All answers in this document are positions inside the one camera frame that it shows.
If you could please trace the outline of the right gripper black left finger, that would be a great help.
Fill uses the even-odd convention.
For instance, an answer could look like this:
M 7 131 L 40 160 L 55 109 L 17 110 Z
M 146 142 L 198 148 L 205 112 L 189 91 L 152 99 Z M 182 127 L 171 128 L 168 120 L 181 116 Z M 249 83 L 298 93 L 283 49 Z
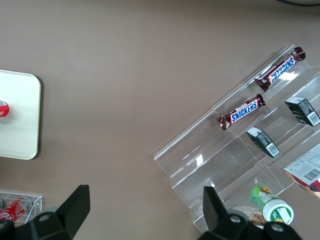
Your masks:
M 0 221 L 2 240 L 72 240 L 91 208 L 90 187 L 79 185 L 55 212 L 44 212 L 28 223 L 15 227 Z

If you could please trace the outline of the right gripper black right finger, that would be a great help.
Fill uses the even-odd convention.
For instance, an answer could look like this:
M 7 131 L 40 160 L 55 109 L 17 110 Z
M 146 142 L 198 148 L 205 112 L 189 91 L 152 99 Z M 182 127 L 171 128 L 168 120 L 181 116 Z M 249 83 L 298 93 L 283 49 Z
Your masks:
M 208 231 L 201 240 L 300 240 L 289 225 L 267 222 L 263 229 L 237 213 L 228 213 L 214 187 L 203 188 L 203 214 Z

